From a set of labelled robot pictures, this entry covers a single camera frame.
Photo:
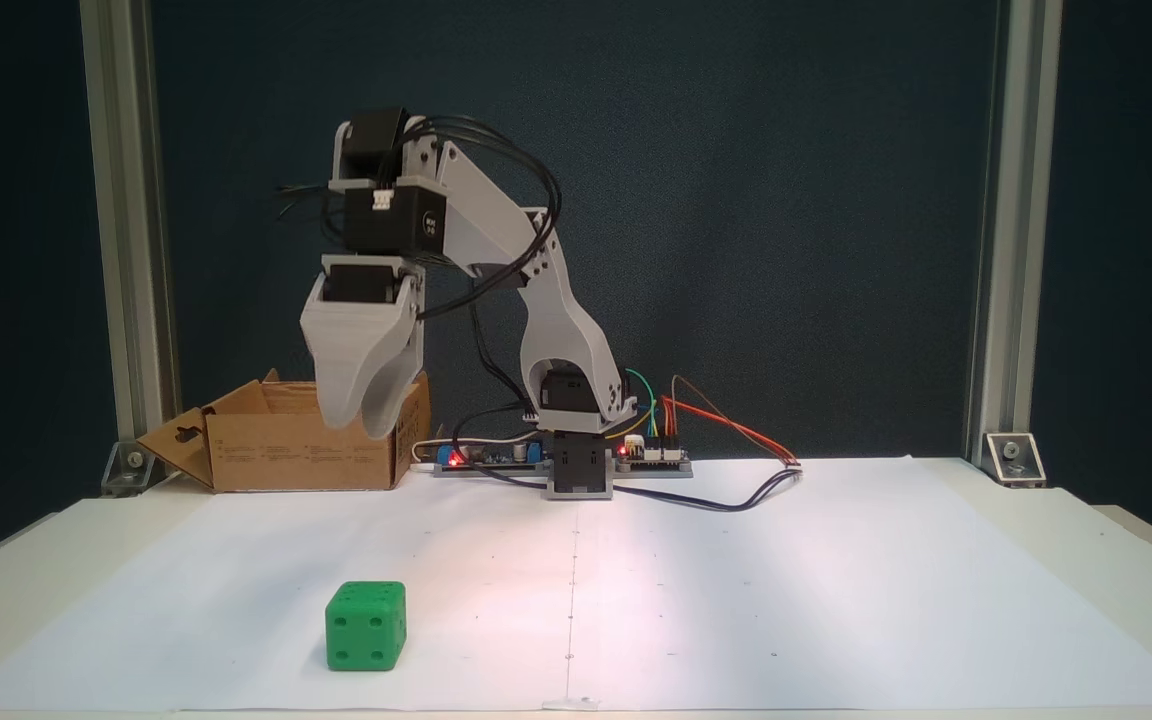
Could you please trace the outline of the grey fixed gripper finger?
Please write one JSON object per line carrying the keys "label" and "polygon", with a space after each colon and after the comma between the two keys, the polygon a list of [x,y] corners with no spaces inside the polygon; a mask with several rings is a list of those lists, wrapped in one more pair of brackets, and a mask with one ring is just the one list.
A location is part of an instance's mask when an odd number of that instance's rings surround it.
{"label": "grey fixed gripper finger", "polygon": [[317,406],[329,429],[344,429],[353,420],[364,427],[364,392],[370,370],[367,356],[376,344],[381,313],[394,304],[346,304],[319,300],[323,278],[317,278],[301,313],[301,328],[314,361]]}

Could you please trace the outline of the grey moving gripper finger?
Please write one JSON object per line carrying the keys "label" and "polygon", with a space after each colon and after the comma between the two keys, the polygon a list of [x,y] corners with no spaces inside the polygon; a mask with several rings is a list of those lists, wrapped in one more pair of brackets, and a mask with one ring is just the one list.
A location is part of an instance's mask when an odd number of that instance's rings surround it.
{"label": "grey moving gripper finger", "polygon": [[381,313],[376,344],[367,355],[371,376],[364,392],[364,429],[371,439],[388,435],[401,415],[408,387],[424,365],[425,287],[402,285],[394,306]]}

